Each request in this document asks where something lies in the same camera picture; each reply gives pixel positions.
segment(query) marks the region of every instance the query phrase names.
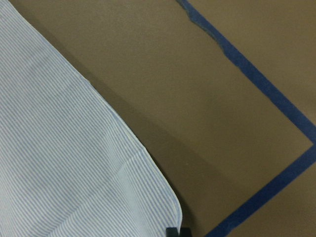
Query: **blue painter's tape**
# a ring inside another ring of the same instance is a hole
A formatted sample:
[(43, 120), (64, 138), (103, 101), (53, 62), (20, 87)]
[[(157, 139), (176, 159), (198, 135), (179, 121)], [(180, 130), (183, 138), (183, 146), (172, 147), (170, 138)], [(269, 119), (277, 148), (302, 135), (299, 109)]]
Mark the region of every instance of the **blue painter's tape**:
[(314, 143), (302, 156), (206, 235), (206, 237), (224, 237), (316, 162), (316, 127), (187, 0), (177, 1), (187, 11), (191, 21), (214, 38), (226, 57)]
[(217, 227), (209, 232), (206, 237), (224, 237), (234, 228), (244, 222), (249, 216), (277, 195), (289, 183), (296, 179), (316, 161), (316, 146), (313, 145), (302, 156), (296, 159), (282, 173), (270, 181), (247, 202), (229, 215)]
[(313, 143), (316, 143), (316, 126), (302, 114), (245, 56), (212, 26), (187, 0), (177, 0), (187, 11), (192, 22), (205, 30), (222, 48), (227, 58), (264, 93), (289, 120)]

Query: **striped fabric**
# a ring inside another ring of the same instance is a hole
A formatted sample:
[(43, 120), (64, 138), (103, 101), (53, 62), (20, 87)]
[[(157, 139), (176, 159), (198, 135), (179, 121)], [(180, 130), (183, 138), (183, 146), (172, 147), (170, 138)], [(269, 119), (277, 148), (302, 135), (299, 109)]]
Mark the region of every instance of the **striped fabric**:
[(0, 236), (163, 237), (182, 213), (122, 119), (0, 0)]

